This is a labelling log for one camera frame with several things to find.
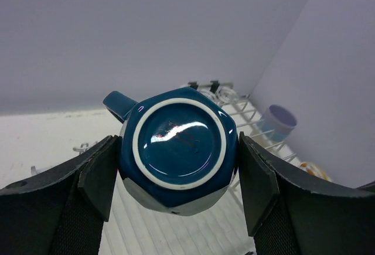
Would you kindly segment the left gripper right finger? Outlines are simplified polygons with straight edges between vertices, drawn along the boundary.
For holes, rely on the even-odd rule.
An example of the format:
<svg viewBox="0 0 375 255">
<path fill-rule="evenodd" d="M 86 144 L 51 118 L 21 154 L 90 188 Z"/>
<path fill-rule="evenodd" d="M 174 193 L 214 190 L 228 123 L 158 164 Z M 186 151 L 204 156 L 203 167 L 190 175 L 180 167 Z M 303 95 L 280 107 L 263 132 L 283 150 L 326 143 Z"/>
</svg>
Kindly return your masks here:
<svg viewBox="0 0 375 255">
<path fill-rule="evenodd" d="M 374 183 L 332 183 L 240 134 L 238 165 L 257 254 L 373 254 Z"/>
</svg>

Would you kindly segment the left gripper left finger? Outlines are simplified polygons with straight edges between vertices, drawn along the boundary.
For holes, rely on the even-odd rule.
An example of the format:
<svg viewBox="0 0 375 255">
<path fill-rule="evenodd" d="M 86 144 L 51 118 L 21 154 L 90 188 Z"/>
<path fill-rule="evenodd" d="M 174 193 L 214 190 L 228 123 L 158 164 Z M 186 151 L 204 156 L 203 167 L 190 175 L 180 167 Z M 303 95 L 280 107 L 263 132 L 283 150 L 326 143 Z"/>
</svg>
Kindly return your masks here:
<svg viewBox="0 0 375 255">
<path fill-rule="evenodd" d="M 120 139 L 1 189 L 1 254 L 98 254 Z"/>
</svg>

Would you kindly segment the white floral ceramic mug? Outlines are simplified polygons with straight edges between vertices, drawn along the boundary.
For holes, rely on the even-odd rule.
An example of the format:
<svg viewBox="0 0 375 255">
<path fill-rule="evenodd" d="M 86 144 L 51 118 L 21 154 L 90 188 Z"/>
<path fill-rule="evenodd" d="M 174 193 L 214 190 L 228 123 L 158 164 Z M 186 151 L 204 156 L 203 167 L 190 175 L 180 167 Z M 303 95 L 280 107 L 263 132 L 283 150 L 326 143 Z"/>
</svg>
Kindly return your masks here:
<svg viewBox="0 0 375 255">
<path fill-rule="evenodd" d="M 301 162 L 298 167 L 299 169 L 307 172 L 310 175 L 332 182 L 332 179 L 326 174 L 324 170 L 320 169 L 318 166 L 311 162 Z"/>
</svg>

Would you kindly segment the lavender plastic cup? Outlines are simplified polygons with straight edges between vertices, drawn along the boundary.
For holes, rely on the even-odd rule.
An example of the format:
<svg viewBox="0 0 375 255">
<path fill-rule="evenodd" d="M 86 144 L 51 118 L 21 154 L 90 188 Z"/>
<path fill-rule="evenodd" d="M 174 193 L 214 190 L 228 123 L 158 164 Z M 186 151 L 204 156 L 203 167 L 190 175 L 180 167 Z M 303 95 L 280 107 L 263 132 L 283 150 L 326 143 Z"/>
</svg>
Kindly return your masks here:
<svg viewBox="0 0 375 255">
<path fill-rule="evenodd" d="M 276 132 L 289 134 L 297 126 L 296 117 L 285 107 L 272 104 L 262 114 L 266 125 Z"/>
</svg>

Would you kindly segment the light blue plastic cup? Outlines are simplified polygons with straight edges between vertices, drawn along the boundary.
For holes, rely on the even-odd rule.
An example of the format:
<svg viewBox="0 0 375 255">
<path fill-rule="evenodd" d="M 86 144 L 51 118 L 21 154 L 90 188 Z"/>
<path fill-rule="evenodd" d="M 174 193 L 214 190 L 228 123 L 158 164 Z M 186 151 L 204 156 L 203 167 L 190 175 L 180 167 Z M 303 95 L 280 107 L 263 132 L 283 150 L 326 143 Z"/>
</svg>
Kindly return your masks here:
<svg viewBox="0 0 375 255">
<path fill-rule="evenodd" d="M 257 126 L 261 132 L 266 132 L 265 136 L 275 142 L 281 142 L 290 135 L 290 132 L 283 130 L 277 126 L 272 125 L 267 121 L 261 121 L 257 123 Z"/>
</svg>

